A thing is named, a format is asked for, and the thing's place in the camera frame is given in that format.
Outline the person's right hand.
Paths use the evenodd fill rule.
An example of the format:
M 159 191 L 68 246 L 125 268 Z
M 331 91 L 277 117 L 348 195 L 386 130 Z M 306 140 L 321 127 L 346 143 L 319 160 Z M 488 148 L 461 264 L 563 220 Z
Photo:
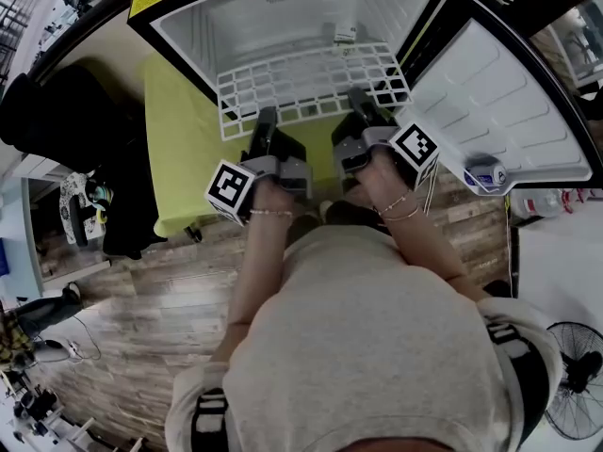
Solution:
M 400 177 L 391 153 L 381 147 L 372 152 L 365 186 L 373 204 L 382 213 L 406 202 L 411 193 Z

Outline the person's right forearm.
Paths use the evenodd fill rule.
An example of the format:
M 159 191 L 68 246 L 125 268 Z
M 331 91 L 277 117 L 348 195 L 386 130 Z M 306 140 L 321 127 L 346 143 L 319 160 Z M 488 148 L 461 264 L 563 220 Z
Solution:
M 397 217 L 412 211 L 418 204 L 409 198 L 392 210 L 379 215 Z M 428 269 L 448 283 L 457 293 L 478 302 L 489 295 L 469 277 L 457 251 L 421 210 L 400 222 L 384 222 L 403 259 L 411 266 Z

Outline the person's right leg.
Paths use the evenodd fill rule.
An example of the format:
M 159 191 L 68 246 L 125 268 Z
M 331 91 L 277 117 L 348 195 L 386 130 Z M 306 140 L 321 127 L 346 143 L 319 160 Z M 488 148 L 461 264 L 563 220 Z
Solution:
M 332 203 L 326 210 L 325 223 L 341 226 L 366 226 L 373 229 L 385 227 L 383 220 L 376 211 L 347 201 Z

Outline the patterned white stool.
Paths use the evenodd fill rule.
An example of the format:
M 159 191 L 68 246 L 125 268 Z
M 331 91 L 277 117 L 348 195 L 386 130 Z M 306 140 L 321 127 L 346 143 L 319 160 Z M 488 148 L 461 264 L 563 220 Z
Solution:
M 86 182 L 88 176 L 73 172 L 60 183 L 59 188 L 59 215 L 63 225 L 64 233 L 69 244 L 76 243 L 76 237 L 72 225 L 70 201 L 77 198 L 77 203 L 84 211 L 91 211 L 91 216 L 83 221 L 85 237 L 90 239 L 100 238 L 105 234 L 106 227 L 97 219 L 97 209 L 86 194 Z

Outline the person's leg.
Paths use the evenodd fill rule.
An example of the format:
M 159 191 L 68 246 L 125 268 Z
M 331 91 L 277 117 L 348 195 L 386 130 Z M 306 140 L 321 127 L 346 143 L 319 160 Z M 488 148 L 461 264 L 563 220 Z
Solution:
M 385 227 L 383 220 L 376 211 L 347 201 L 332 203 L 326 210 L 325 223 L 341 226 L 366 226 L 373 229 Z
M 285 246 L 287 248 L 292 246 L 304 236 L 311 233 L 316 228 L 321 227 L 322 225 L 322 220 L 311 214 L 305 214 L 295 218 L 288 228 Z

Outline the small black fridge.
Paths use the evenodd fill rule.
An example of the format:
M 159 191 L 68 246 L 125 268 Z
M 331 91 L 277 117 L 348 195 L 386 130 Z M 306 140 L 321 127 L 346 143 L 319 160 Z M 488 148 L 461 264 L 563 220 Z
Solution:
M 218 75 L 270 57 L 384 42 L 400 64 L 441 0 L 132 0 L 129 25 L 218 107 Z

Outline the person's left leg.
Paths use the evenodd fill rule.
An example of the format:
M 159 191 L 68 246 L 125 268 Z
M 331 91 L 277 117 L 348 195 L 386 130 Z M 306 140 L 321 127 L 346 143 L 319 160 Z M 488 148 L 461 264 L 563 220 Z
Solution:
M 311 214 L 305 214 L 295 218 L 288 228 L 285 246 L 287 248 L 292 246 L 304 236 L 311 233 L 316 228 L 321 227 L 322 225 L 322 220 Z

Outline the person's left hand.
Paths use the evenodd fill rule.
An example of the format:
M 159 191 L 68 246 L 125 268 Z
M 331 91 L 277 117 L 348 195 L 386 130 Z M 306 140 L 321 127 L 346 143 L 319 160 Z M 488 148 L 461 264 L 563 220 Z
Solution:
M 260 179 L 253 185 L 252 209 L 277 214 L 290 214 L 294 208 L 294 197 L 270 178 Z

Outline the pale blue desk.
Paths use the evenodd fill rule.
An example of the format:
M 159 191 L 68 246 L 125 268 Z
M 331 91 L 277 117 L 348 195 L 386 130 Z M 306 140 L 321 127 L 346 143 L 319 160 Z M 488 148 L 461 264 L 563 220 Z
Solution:
M 111 267 L 109 260 L 44 280 L 36 252 L 30 215 L 29 188 L 24 178 L 0 185 L 0 244 L 8 273 L 0 276 L 0 298 L 28 301 L 58 296 L 68 283 L 78 282 Z

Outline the white cabinet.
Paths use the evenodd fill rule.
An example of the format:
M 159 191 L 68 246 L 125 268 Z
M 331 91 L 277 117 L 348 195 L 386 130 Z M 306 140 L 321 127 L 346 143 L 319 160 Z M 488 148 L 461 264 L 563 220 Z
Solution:
M 60 182 L 70 174 L 70 170 L 50 158 L 28 153 L 12 170 L 13 177 Z

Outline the black office chair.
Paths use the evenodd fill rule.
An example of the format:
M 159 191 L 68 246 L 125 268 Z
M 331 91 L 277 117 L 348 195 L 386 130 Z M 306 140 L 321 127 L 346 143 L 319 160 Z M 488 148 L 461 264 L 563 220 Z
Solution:
M 115 104 L 87 69 L 65 67 L 43 84 L 18 75 L 0 101 L 0 140 L 112 191 L 105 254 L 138 260 L 161 242 L 144 119 Z

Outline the thin bangle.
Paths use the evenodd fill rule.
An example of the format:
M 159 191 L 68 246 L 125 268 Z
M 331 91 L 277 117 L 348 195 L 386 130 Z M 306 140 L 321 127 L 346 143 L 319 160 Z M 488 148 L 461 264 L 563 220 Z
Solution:
M 412 218 L 413 216 L 415 216 L 418 212 L 420 211 L 420 208 L 418 207 L 418 205 L 410 212 L 406 213 L 406 214 L 402 214 L 400 216 L 397 217 L 385 217 L 383 215 L 381 215 L 381 218 L 384 222 L 400 222 L 400 221 L 404 221 L 408 218 Z

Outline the lime green tablecloth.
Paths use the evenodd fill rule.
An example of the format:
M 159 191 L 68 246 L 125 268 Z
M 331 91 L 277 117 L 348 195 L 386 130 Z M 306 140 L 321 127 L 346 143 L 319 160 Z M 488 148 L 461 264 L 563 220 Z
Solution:
M 158 53 L 144 74 L 148 154 L 158 219 L 155 233 L 175 235 L 215 211 L 204 197 L 218 163 L 235 163 L 249 137 L 223 141 L 218 108 Z

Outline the blue white drink can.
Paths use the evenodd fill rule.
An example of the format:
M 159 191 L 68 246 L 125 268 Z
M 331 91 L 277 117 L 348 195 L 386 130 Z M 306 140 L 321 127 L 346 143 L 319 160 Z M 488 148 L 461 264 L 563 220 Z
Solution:
M 491 155 L 478 155 L 464 162 L 464 183 L 477 194 L 505 195 L 509 190 L 508 171 Z

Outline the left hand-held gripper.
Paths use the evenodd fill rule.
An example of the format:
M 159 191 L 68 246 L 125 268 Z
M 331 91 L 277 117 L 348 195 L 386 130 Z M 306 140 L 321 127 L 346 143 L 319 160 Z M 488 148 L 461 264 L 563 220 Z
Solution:
M 254 182 L 264 178 L 301 202 L 312 198 L 313 173 L 306 149 L 277 129 L 275 106 L 260 110 L 249 148 L 236 164 L 219 162 L 204 196 L 218 214 L 242 225 L 251 216 Z

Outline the white table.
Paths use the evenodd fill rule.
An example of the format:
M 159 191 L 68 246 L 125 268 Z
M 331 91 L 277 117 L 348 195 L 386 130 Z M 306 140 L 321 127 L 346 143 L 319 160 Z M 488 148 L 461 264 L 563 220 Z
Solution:
M 518 236 L 519 297 L 553 321 L 603 333 L 603 212 L 544 218 Z

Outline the small teal yellow object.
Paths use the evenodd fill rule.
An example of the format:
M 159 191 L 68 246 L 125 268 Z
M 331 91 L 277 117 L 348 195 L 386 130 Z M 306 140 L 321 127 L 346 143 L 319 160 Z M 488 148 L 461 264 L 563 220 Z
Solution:
M 92 179 L 87 180 L 85 191 L 88 200 L 96 210 L 96 220 L 100 224 L 106 224 L 114 192 L 109 187 L 100 185 Z

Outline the white wire fridge shelf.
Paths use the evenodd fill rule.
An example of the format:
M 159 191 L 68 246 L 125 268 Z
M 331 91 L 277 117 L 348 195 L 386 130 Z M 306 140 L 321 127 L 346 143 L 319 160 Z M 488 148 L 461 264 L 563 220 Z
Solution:
M 275 109 L 279 125 L 349 113 L 352 88 L 364 91 L 380 108 L 413 101 L 400 65 L 384 42 L 306 50 L 218 75 L 221 138 L 249 135 L 266 107 Z

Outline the pack of water bottles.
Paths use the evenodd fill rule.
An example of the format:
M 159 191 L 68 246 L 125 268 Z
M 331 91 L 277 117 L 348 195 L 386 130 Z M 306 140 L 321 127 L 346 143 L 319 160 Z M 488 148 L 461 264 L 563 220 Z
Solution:
M 587 188 L 534 188 L 513 189 L 510 206 L 513 213 L 523 219 L 555 218 L 575 214 L 591 197 Z

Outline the white fridge door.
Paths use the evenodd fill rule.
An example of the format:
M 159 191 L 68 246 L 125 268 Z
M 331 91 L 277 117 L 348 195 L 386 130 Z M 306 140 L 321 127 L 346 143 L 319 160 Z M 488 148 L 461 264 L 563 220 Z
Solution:
M 401 70 L 444 167 L 464 183 L 464 162 L 485 154 L 507 168 L 508 192 L 603 187 L 603 156 L 576 100 L 495 2 L 441 0 L 428 15 Z

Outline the person's left forearm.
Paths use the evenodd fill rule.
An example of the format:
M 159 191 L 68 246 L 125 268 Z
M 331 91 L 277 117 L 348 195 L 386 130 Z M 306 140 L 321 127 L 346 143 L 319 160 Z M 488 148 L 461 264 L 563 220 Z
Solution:
M 282 285 L 286 235 L 292 215 L 252 214 L 241 269 L 229 306 L 228 326 L 249 326 Z

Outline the person's beige shirt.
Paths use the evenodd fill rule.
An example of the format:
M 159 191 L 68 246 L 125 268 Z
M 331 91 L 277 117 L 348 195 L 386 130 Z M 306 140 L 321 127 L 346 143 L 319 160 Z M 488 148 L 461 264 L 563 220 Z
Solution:
M 486 328 L 515 326 L 542 352 L 555 338 L 517 299 L 478 302 L 401 260 L 364 226 L 321 226 L 286 250 L 282 288 L 227 363 L 174 381 L 169 452 L 337 452 L 366 439 L 427 439 L 508 452 L 508 386 Z

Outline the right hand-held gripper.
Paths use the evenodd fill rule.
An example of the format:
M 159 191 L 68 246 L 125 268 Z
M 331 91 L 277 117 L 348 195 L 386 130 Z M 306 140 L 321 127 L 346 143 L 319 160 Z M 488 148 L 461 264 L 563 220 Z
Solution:
M 347 95 L 351 121 L 342 121 L 332 133 L 335 168 L 343 187 L 350 187 L 352 175 L 367 166 L 379 147 L 389 151 L 411 190 L 420 187 L 437 165 L 437 144 L 415 121 L 397 126 L 363 89 L 352 87 Z

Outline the black standing fan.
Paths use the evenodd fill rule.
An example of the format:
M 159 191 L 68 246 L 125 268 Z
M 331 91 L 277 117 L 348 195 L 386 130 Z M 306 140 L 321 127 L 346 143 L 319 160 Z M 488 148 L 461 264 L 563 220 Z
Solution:
M 542 352 L 513 325 L 486 322 L 509 390 L 508 452 L 518 452 L 542 419 L 565 439 L 579 441 L 603 430 L 603 334 L 562 321 L 547 331 L 555 338 L 562 377 L 555 390 Z

